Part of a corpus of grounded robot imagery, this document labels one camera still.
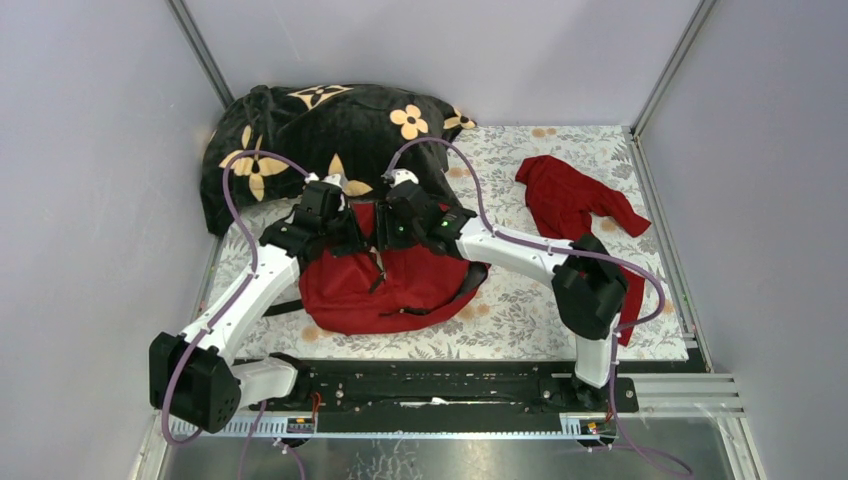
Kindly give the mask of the red student backpack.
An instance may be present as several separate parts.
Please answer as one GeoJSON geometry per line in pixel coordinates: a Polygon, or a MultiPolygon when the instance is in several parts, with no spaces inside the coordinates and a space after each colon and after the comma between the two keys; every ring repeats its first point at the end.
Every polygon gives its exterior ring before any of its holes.
{"type": "Polygon", "coordinates": [[[301,298],[269,307],[266,317],[304,310],[322,329],[344,335],[420,330],[451,319],[488,277],[485,263],[438,256],[420,245],[379,252],[376,204],[356,203],[353,211],[368,249],[340,257],[324,252],[302,273],[301,298]]]}

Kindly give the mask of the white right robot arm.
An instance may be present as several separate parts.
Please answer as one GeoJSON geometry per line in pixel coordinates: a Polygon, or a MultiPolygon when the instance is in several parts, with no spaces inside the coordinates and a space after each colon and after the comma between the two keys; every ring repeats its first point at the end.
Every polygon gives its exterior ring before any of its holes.
{"type": "Polygon", "coordinates": [[[561,322],[577,337],[575,402],[597,412],[612,400],[612,330],[628,284],[599,240],[586,235],[566,243],[489,226],[479,212],[443,208],[406,169],[383,179],[389,191],[376,214],[379,250],[422,246],[435,255],[501,267],[546,284],[561,322]]]}

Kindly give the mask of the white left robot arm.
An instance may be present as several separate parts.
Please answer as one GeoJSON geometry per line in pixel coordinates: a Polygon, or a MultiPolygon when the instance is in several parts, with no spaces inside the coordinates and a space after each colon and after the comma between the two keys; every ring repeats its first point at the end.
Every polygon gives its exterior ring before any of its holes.
{"type": "Polygon", "coordinates": [[[217,433],[238,410],[269,399],[288,411],[307,404],[311,387],[293,359],[236,358],[248,331],[298,282],[307,263],[350,235],[356,221],[343,192],[346,183],[341,174],[309,175],[291,217],[249,241],[250,263],[225,294],[181,333],[162,332],[151,342],[149,398],[164,417],[217,433]]]}

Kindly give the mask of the black floral blanket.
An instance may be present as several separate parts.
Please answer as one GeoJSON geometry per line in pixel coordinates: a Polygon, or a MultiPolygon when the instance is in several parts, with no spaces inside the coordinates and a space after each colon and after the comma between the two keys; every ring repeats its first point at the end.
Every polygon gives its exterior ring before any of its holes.
{"type": "Polygon", "coordinates": [[[238,208],[295,198],[305,173],[343,174],[346,195],[382,197],[398,149],[399,168],[456,205],[445,145],[474,126],[444,100],[391,86],[255,86],[225,109],[205,148],[199,195],[207,230],[222,237],[233,222],[226,190],[238,208]]]}

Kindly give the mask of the floral table mat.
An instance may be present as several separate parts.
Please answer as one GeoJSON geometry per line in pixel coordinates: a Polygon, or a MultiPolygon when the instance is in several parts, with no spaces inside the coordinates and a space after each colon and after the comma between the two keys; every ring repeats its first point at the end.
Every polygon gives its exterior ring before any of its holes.
{"type": "MultiPolygon", "coordinates": [[[[525,186],[514,177],[525,158],[538,155],[551,155],[623,193],[639,215],[649,218],[625,127],[477,127],[460,134],[454,143],[479,177],[484,210],[492,223],[537,233],[525,206],[525,186]]],[[[478,210],[469,170],[453,152],[448,159],[449,185],[463,206],[478,210]]],[[[242,218],[258,237],[294,203],[268,202],[246,209],[242,218]]],[[[616,220],[593,214],[591,230],[610,254],[638,264],[660,279],[666,294],[663,313],[635,327],[629,344],[619,347],[620,361],[688,360],[683,324],[664,271],[656,228],[631,237],[616,220]]],[[[219,251],[202,309],[224,293],[250,260],[237,227],[230,228],[219,251]]],[[[258,321],[238,355],[256,358],[283,352],[301,359],[572,360],[576,346],[576,337],[558,318],[548,287],[492,267],[470,303],[451,320],[433,327],[402,334],[345,336],[318,327],[309,315],[298,311],[258,321]]]]}

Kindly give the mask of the red cloth garment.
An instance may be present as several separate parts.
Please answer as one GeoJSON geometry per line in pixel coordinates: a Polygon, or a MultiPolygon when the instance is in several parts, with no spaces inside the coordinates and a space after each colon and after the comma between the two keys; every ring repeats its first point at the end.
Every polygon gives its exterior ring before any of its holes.
{"type": "MultiPolygon", "coordinates": [[[[550,155],[524,159],[515,180],[526,186],[525,204],[543,237],[575,240],[582,245],[581,238],[592,232],[594,216],[613,218],[632,237],[642,235],[651,226],[649,220],[635,212],[623,193],[550,155]]],[[[645,279],[621,267],[609,283],[602,275],[611,266],[604,261],[593,265],[590,258],[568,261],[565,278],[554,281],[556,288],[563,288],[555,291],[555,299],[565,325],[576,334],[587,333],[592,340],[609,332],[607,322],[612,319],[613,306],[621,301],[619,323],[626,329],[618,343],[626,346],[641,311],[645,279]],[[576,269],[583,266],[589,268],[591,275],[601,276],[591,276],[588,282],[578,279],[576,269]]]]}

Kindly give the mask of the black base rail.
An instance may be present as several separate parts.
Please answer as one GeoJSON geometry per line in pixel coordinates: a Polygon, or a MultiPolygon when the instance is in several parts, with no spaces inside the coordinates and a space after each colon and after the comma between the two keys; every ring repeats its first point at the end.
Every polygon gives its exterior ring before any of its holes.
{"type": "Polygon", "coordinates": [[[612,387],[572,377],[571,361],[306,360],[270,412],[299,412],[321,433],[523,434],[559,430],[560,417],[636,413],[632,379],[612,387]]]}

